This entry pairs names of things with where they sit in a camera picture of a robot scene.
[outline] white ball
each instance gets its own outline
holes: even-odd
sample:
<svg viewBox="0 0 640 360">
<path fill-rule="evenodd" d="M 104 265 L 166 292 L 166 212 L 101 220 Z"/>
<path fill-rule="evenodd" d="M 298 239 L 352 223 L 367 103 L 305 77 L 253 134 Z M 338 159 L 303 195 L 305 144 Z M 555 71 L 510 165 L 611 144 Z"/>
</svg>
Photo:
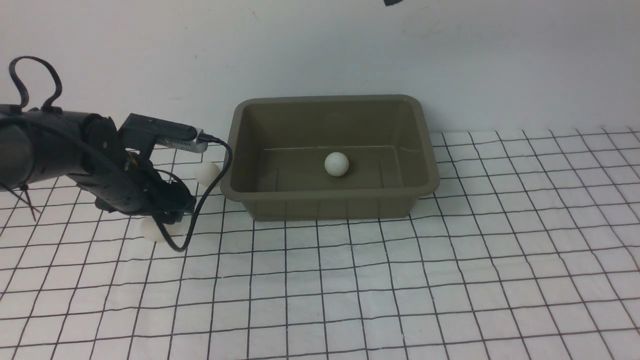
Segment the white ball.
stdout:
<svg viewBox="0 0 640 360">
<path fill-rule="evenodd" d="M 200 185 L 208 188 L 220 174 L 220 167 L 211 162 L 201 163 L 196 167 L 196 180 Z"/>
<path fill-rule="evenodd" d="M 182 222 L 177 222 L 172 225 L 165 225 L 164 228 L 166 229 L 166 232 L 169 233 L 169 235 L 175 236 L 184 232 L 184 225 L 185 224 L 183 224 Z M 160 229 L 158 229 L 158 225 L 152 217 L 142 218 L 142 220 L 140 221 L 140 232 L 146 240 L 164 242 L 164 236 L 162 236 Z"/>
<path fill-rule="evenodd" d="M 343 176 L 349 170 L 349 159 L 341 152 L 332 152 L 324 159 L 324 169 L 331 176 Z"/>
</svg>

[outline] grid paper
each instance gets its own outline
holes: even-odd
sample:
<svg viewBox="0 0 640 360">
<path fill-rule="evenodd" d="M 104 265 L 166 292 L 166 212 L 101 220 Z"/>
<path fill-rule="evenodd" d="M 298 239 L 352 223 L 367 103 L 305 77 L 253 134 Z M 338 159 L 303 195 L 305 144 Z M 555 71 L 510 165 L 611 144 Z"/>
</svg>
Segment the grid paper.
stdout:
<svg viewBox="0 0 640 360">
<path fill-rule="evenodd" d="M 640 359 L 640 128 L 432 134 L 408 218 L 253 222 L 186 253 L 67 178 L 0 193 L 0 359 Z M 195 164 L 154 163 L 192 192 Z"/>
</svg>

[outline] black cable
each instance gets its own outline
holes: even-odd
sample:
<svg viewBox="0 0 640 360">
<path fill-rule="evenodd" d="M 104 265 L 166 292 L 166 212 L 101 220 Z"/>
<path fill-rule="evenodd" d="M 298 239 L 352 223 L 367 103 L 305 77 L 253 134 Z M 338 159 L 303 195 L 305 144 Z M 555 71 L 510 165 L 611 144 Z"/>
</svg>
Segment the black cable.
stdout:
<svg viewBox="0 0 640 360">
<path fill-rule="evenodd" d="M 36 58 L 35 56 L 20 56 L 19 58 L 13 59 L 13 61 L 11 61 L 11 63 L 9 64 L 9 76 L 11 76 L 13 84 L 15 84 L 15 87 L 18 89 L 18 93 L 20 93 L 20 107 L 24 109 L 24 107 L 29 104 L 29 92 L 27 91 L 27 87 L 24 86 L 24 83 L 22 82 L 22 80 L 20 80 L 20 78 L 18 78 L 18 74 L 15 72 L 15 65 L 22 59 L 29 59 L 41 63 L 51 74 L 53 82 L 56 85 L 56 91 L 42 105 L 42 108 L 45 110 L 51 108 L 53 102 L 62 94 L 62 81 L 60 81 L 60 77 L 58 76 L 56 69 L 54 69 L 50 63 L 44 61 L 43 59 Z"/>
<path fill-rule="evenodd" d="M 193 230 L 196 227 L 196 221 L 198 221 L 198 216 L 200 216 L 200 210 L 202 210 L 202 206 L 204 205 L 205 200 L 207 200 L 207 197 L 209 196 L 209 194 L 213 191 L 213 189 L 216 187 L 216 185 L 220 182 L 222 177 L 227 173 L 227 171 L 231 167 L 231 162 L 232 162 L 232 160 L 234 158 L 234 153 L 231 150 L 231 147 L 226 142 L 224 142 L 224 141 L 222 141 L 222 140 L 220 140 L 218 138 L 214 138 L 213 136 L 211 137 L 210 142 L 218 143 L 218 144 L 220 144 L 220 145 L 222 145 L 222 146 L 224 146 L 226 148 L 227 155 L 228 155 L 227 156 L 227 161 L 222 166 L 222 170 L 220 170 L 220 174 L 218 174 L 218 176 L 216 176 L 216 178 L 213 180 L 213 182 L 207 187 L 207 189 L 202 194 L 202 198 L 200 199 L 200 201 L 198 201 L 198 205 L 196 206 L 196 208 L 193 211 L 193 214 L 191 216 L 191 222 L 189 223 L 189 231 L 187 231 L 187 235 L 185 236 L 184 243 L 182 244 L 181 247 L 176 245 L 176 243 L 173 241 L 171 235 L 169 234 L 169 232 L 164 227 L 164 224 L 162 222 L 158 221 L 156 216 L 152 215 L 152 218 L 156 222 L 156 225 L 158 226 L 158 229 L 160 229 L 160 233 L 162 233 L 164 240 L 167 242 L 167 244 L 169 244 L 169 247 L 171 247 L 173 250 L 175 250 L 177 252 L 183 252 L 189 246 L 189 243 L 191 242 L 191 238 L 193 237 Z"/>
<path fill-rule="evenodd" d="M 27 200 L 24 200 L 20 195 L 16 194 L 15 191 L 13 189 L 9 189 L 9 186 L 6 186 L 2 181 L 0 181 L 0 187 L 5 189 L 6 191 L 10 192 L 11 195 L 15 196 L 16 198 L 18 198 L 18 200 L 22 201 L 23 203 L 27 204 L 29 206 L 29 208 L 31 209 L 31 212 L 33 212 L 34 210 L 37 213 L 42 213 L 40 210 L 36 209 L 32 204 L 31 204 L 31 199 L 29 198 L 29 193 L 26 192 L 26 190 L 21 189 L 23 192 L 25 192 L 25 194 L 27 195 Z"/>
</svg>

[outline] ping pong ball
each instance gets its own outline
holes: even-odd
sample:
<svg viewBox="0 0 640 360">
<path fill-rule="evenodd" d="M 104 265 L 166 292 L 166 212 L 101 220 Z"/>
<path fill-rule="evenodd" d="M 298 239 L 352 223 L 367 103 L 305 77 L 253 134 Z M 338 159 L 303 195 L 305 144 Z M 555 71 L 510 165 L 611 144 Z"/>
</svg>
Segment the ping pong ball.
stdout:
<svg viewBox="0 0 640 360">
<path fill-rule="evenodd" d="M 208 188 L 213 183 L 218 174 L 220 174 L 220 167 L 210 161 L 201 163 L 196 167 L 196 180 L 205 188 Z"/>
<path fill-rule="evenodd" d="M 349 159 L 341 152 L 332 152 L 324 159 L 324 169 L 331 176 L 343 176 L 349 170 Z"/>
</svg>

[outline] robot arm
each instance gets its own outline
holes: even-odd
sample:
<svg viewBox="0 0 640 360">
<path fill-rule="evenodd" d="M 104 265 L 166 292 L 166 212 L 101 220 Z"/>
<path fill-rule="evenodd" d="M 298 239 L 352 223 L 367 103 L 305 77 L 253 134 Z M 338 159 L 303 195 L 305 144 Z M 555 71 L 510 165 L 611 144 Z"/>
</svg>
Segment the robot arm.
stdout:
<svg viewBox="0 0 640 360">
<path fill-rule="evenodd" d="M 55 94 L 40 109 L 23 111 L 29 95 L 15 74 L 15 64 L 23 58 L 45 65 L 56 82 Z M 54 107 L 53 101 L 62 93 L 60 79 L 39 58 L 17 58 L 9 71 L 21 104 L 0 105 L 0 190 L 26 189 L 28 184 L 66 175 L 96 196 L 99 209 L 152 216 L 169 245 L 185 250 L 205 198 L 231 164 L 229 146 L 193 126 L 130 114 L 118 130 L 110 118 Z M 150 156 L 155 145 L 204 152 L 208 143 L 225 146 L 227 162 L 196 205 L 179 178 L 169 174 L 172 182 L 162 179 Z M 193 216 L 184 245 L 178 247 L 164 224 L 179 222 L 185 213 Z"/>
</svg>

